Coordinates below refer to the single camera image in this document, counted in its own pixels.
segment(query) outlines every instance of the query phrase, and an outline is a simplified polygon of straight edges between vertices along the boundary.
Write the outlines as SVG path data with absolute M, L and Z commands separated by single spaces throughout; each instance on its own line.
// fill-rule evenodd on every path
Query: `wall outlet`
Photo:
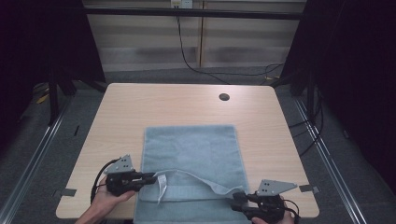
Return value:
M 181 8 L 181 0 L 171 0 L 171 8 Z
M 192 8 L 192 0 L 181 0 L 181 8 Z

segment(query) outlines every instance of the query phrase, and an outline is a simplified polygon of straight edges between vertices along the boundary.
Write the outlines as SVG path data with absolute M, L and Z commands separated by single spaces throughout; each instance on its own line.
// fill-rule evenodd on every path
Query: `aluminum rail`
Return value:
M 301 100 L 296 100 L 295 104 L 297 105 L 297 108 L 303 120 L 307 120 L 308 117 L 306 115 L 306 108 L 304 103 Z M 306 128 L 308 129 L 312 137 L 312 140 L 315 141 L 315 139 L 317 139 L 316 146 L 318 153 L 322 158 L 327 171 L 329 172 L 332 182 L 334 183 L 338 193 L 340 194 L 341 200 L 343 201 L 346 210 L 348 211 L 350 217 L 352 218 L 353 223 L 367 224 L 367 221 L 364 218 L 364 215 L 361 211 L 361 208 L 359 207 L 358 202 L 356 201 L 352 192 L 349 190 L 349 187 L 347 186 L 347 183 L 345 182 L 344 178 L 341 176 L 341 173 L 338 170 L 337 165 L 332 159 L 332 155 L 330 154 L 329 149 L 327 149 L 326 145 L 323 142 L 323 139 L 319 135 L 319 131 L 317 127 L 312 125 L 310 122 L 307 122 Z
M 33 155 L 32 159 L 30 159 L 29 164 L 26 166 L 14 190 L 12 190 L 11 194 L 8 196 L 7 201 L 0 211 L 1 224 L 11 223 L 12 219 L 15 217 L 15 214 L 17 213 L 17 210 L 20 207 L 26 192 L 32 183 L 32 180 L 35 177 L 41 162 L 44 160 L 44 157 L 49 150 L 53 137 L 58 132 L 58 129 L 64 118 L 64 112 L 70 105 L 70 102 L 71 97 L 67 97 L 61 113 L 53 122 L 53 124 L 47 128 L 43 138 L 41 139 L 41 142 L 38 144 L 38 147 L 35 150 L 35 154 Z
M 187 9 L 162 7 L 41 7 L 48 12 L 82 13 L 92 15 L 131 15 L 131 16 L 179 16 L 208 18 L 238 18 L 299 21 L 304 13 L 298 12 L 267 12 L 267 11 L 235 11 L 214 9 Z

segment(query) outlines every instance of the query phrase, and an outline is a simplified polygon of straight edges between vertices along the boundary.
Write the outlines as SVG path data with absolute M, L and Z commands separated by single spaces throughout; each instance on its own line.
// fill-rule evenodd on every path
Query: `gray carpet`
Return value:
M 263 72 L 262 68 L 213 68 L 211 72 L 244 73 L 246 75 Z M 278 75 L 279 71 L 269 74 Z M 217 77 L 232 84 L 258 85 L 263 82 L 263 76 L 221 75 Z M 150 83 L 200 83 L 221 84 L 221 81 L 204 74 L 197 74 L 188 69 L 171 69 L 144 72 L 119 72 L 106 74 L 111 82 L 150 82 Z M 289 87 L 276 89 L 279 102 L 289 125 L 302 121 L 294 98 L 290 96 Z M 84 140 L 92 125 L 97 108 L 103 94 L 78 85 L 78 92 L 73 97 L 71 105 L 64 115 L 64 120 L 53 139 L 49 152 L 36 173 L 21 206 L 13 219 L 13 223 L 74 223 L 75 220 L 61 220 L 55 216 L 59 198 L 53 197 L 56 189 L 64 189 L 74 164 L 78 158 Z M 26 163 L 35 151 L 47 128 L 49 120 L 49 102 L 41 105 L 31 104 L 24 119 L 19 124 L 18 134 L 10 144 L 9 149 L 0 160 L 0 178 L 3 180 L 0 188 L 3 202 L 12 191 L 18 177 L 23 172 Z M 395 197 L 382 182 L 375 170 L 366 162 L 353 140 L 346 139 L 343 127 L 338 123 L 331 111 L 323 106 L 324 128 L 322 137 L 332 153 L 341 174 L 360 204 L 368 223 L 394 223 L 396 220 Z M 290 128 L 297 149 L 301 152 L 311 143 L 312 138 L 300 125 Z M 303 157 L 303 166 L 309 182 L 320 189 L 315 195 L 320 214 L 316 218 L 303 218 L 301 223 L 353 223 L 341 197 L 332 182 L 317 150 L 312 147 Z M 121 223 L 110 220 L 108 223 Z

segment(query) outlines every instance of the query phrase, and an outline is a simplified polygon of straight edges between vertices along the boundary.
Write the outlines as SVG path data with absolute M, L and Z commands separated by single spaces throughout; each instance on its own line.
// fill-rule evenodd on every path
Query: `wall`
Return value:
M 85 0 L 85 6 L 170 7 L 170 1 Z M 302 12 L 300 1 L 193 1 L 193 8 Z M 174 17 L 89 15 L 105 72 L 186 67 Z M 193 67 L 283 63 L 297 21 L 180 18 Z

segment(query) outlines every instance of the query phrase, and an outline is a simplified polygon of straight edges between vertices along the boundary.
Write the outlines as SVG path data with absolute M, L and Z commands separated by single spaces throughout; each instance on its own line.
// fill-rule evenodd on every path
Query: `cable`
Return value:
M 320 111 L 320 129 L 318 131 L 318 134 L 315 136 L 314 141 L 299 155 L 300 157 L 302 157 L 320 138 L 321 132 L 323 130 L 323 126 L 324 126 L 324 118 L 323 118 L 323 108 L 322 108 L 322 96 L 319 94 L 319 91 L 317 90 L 317 94 L 318 94 L 318 103 L 317 103 L 317 111 Z
M 105 165 L 104 167 L 102 167 L 102 169 L 99 171 L 99 174 L 98 174 L 98 175 L 96 176 L 96 178 L 95 178 L 95 182 L 93 182 L 93 186 L 92 186 L 92 190 L 91 190 L 91 203 L 93 202 L 93 199 L 95 198 L 95 194 L 96 194 L 97 188 L 101 186 L 101 185 L 100 185 L 100 186 L 97 186 L 97 183 L 98 183 L 98 181 L 99 181 L 100 175 L 101 175 L 102 172 L 107 168 L 108 165 L 110 165 L 110 164 L 112 164 L 112 163 L 114 163 L 114 162 L 116 162 L 116 161 L 118 161 L 118 160 L 119 160 L 119 159 L 116 159 L 116 160 L 112 160 L 112 161 L 106 163 L 106 165 Z
M 302 124 L 305 124 L 307 122 L 308 122 L 308 120 L 304 120 L 304 121 L 301 121 L 301 122 L 298 122 L 298 123 L 295 123 L 295 124 L 291 124 L 291 125 L 289 125 L 289 128 L 294 128 L 294 127 L 300 126 Z
M 221 81 L 221 82 L 223 82 L 223 83 L 225 83 L 225 84 L 231 85 L 231 83 L 229 83 L 229 82 L 227 82 L 227 81 L 225 81 L 225 80 L 223 80 L 223 79 L 221 79 L 221 78 L 219 78 L 219 77 L 216 77 L 216 76 L 214 76 L 214 75 L 233 75 L 233 76 L 256 77 L 256 76 L 267 75 L 268 73 L 270 73 L 270 72 L 276 70 L 279 66 L 283 65 L 283 63 L 273 63 L 273 64 L 269 64 L 269 65 L 265 66 L 264 72 L 257 73 L 257 74 L 239 74 L 239 73 L 224 73 L 224 72 L 209 73 L 209 72 L 202 72 L 202 71 L 196 70 L 196 69 L 192 68 L 192 67 L 189 65 L 189 63 L 187 62 L 187 60 L 186 60 L 186 55 L 185 55 L 185 53 L 184 53 L 184 48 L 183 48 L 183 40 L 182 40 L 182 38 L 181 38 L 180 17 L 177 17 L 177 29 L 178 29 L 178 37 L 179 37 L 179 40 L 180 40 L 181 54 L 182 54 L 182 56 L 183 56 L 184 63 L 190 68 L 190 70 L 192 70 L 192 71 L 194 71 L 194 72 L 196 72 L 196 73 L 200 73 L 200 74 L 204 74 L 204 75 L 211 76 L 211 77 L 213 77 L 213 78 L 217 79 L 218 81 Z M 275 68 L 273 68 L 273 69 L 267 71 L 268 67 L 270 67 L 270 66 L 275 66 Z
M 308 132 L 308 129 L 305 129 L 303 132 L 293 135 L 292 138 L 298 137 L 298 136 L 300 136 L 300 135 L 302 135 L 302 134 L 304 134 L 306 132 Z
M 295 203 L 295 202 L 293 202 L 291 200 L 286 200 L 286 199 L 283 200 L 283 203 L 284 202 L 289 202 L 289 203 L 294 204 L 294 206 L 296 206 L 297 212 L 295 212 L 293 209 L 288 208 L 286 206 L 284 207 L 284 209 L 285 209 L 285 211 L 289 211 L 289 212 L 292 212 L 294 214 L 294 224 L 298 224 L 299 221 L 300 221 L 300 208 L 297 206 L 297 203 Z

